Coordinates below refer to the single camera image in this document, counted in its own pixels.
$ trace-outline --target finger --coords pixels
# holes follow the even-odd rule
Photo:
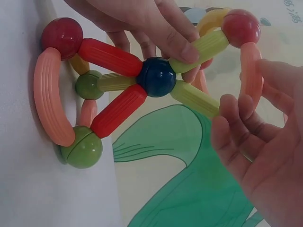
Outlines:
[[[137,26],[169,56],[184,63],[194,63],[199,59],[199,52],[193,45],[175,30],[163,17],[154,1],[149,3],[145,20]]]
[[[232,95],[224,95],[220,99],[219,113],[226,118],[229,123],[232,139],[243,155],[250,160],[254,160],[265,142],[245,127],[239,116],[238,102]]]
[[[162,56],[162,58],[169,59],[169,56],[166,53],[164,53],[163,51],[161,51],[161,56]]]
[[[251,162],[234,145],[229,124],[222,116],[213,119],[212,145],[223,165],[241,182]]]
[[[259,60],[258,68],[270,86],[290,97],[294,96],[294,87],[302,76],[300,67],[291,66],[284,62]]]
[[[107,32],[108,37],[113,41],[114,45],[126,52],[130,52],[131,44],[124,31],[120,32]]]
[[[144,59],[156,56],[156,46],[144,32],[135,30],[131,33],[141,46]]]
[[[204,70],[206,68],[208,68],[212,63],[213,63],[214,58],[211,58],[209,60],[207,60],[206,62],[202,63],[200,66],[201,70]]]
[[[188,41],[193,42],[200,37],[196,27],[174,0],[156,0],[156,4],[164,18]]]
[[[91,22],[93,22],[97,27],[101,28],[104,31],[111,32],[111,31],[120,31],[120,30],[131,30],[134,28],[125,22],[117,20],[101,12],[100,10],[89,4],[86,0],[64,0],[64,1],[76,12],[78,12],[79,14],[81,14]]]
[[[200,66],[195,67],[194,69],[192,69],[188,72],[182,73],[182,79],[185,82],[187,82],[188,84],[191,84],[195,80],[199,69],[200,69]]]
[[[303,79],[300,78],[298,84],[294,88],[294,110],[295,116],[298,121],[298,125],[300,125],[300,133],[303,135]]]
[[[275,108],[286,115],[289,115],[294,108],[294,100],[290,96],[274,89],[265,81],[263,84],[262,96],[270,101]]]
[[[238,99],[239,115],[245,127],[251,134],[265,142],[271,141],[281,131],[281,128],[265,123],[254,111],[253,101],[249,95],[243,95]]]

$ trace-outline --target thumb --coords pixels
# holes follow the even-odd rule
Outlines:
[[[171,26],[160,13],[154,1],[148,1],[144,23],[139,24],[149,38],[167,55],[184,63],[194,63],[199,52],[193,45]]]
[[[284,62],[259,60],[257,62],[264,80],[275,89],[294,97],[294,87],[303,75],[302,68]]]

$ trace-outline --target red ball connector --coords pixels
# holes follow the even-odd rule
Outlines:
[[[224,18],[222,31],[230,45],[241,48],[245,43],[257,43],[261,29],[258,19],[243,9],[233,9]]]

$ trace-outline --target mural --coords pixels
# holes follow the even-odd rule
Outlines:
[[[181,7],[194,25],[213,9],[220,8]],[[272,25],[271,22],[276,23],[272,21],[272,15],[260,14],[266,16],[259,16],[263,29],[259,46],[264,56],[271,60],[287,61],[289,56],[299,53],[296,42],[300,42],[300,39]],[[211,95],[216,99],[223,93],[237,95],[240,70],[237,50],[227,49],[216,56],[212,66],[205,70]],[[258,112],[266,121],[283,126],[281,113],[265,100],[260,101]],[[118,129],[117,136],[114,135],[117,139],[113,143],[113,152],[126,226],[268,226],[220,163],[210,143],[210,129],[211,122],[207,118],[169,97],[163,97],[161,101],[149,99]],[[170,160],[180,160],[184,167],[174,165],[159,168],[157,163],[153,163],[159,162],[164,156],[169,156]],[[157,171],[157,174],[169,176],[165,178],[165,183],[154,187],[155,182],[147,179],[144,187],[132,185],[139,181],[137,178],[142,180],[152,176],[141,173],[140,168],[147,163],[163,171]],[[163,179],[162,176],[154,176],[153,180],[157,182],[158,178]]]
[[[255,227],[250,204],[220,163],[210,143],[211,122],[184,105],[171,105],[139,119],[113,144],[115,162],[158,155],[186,167],[134,216],[129,227]]]

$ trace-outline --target plastic ball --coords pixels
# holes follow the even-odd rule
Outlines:
[[[83,31],[77,21],[63,17],[50,22],[42,32],[43,50],[48,47],[57,49],[61,60],[72,58],[79,50],[83,40]]]
[[[76,82],[76,92],[83,98],[88,100],[97,100],[104,92],[97,87],[97,80],[102,76],[101,73],[95,70],[90,70],[87,73],[80,75]]]
[[[98,162],[102,155],[102,142],[92,130],[86,126],[73,128],[76,139],[69,147],[60,147],[63,159],[71,166],[85,169]]]
[[[162,97],[171,92],[176,84],[176,73],[164,58],[153,57],[143,62],[137,83],[150,97]]]
[[[222,31],[237,48],[248,42],[257,43],[261,34],[258,19],[243,9],[233,9],[224,17]]]

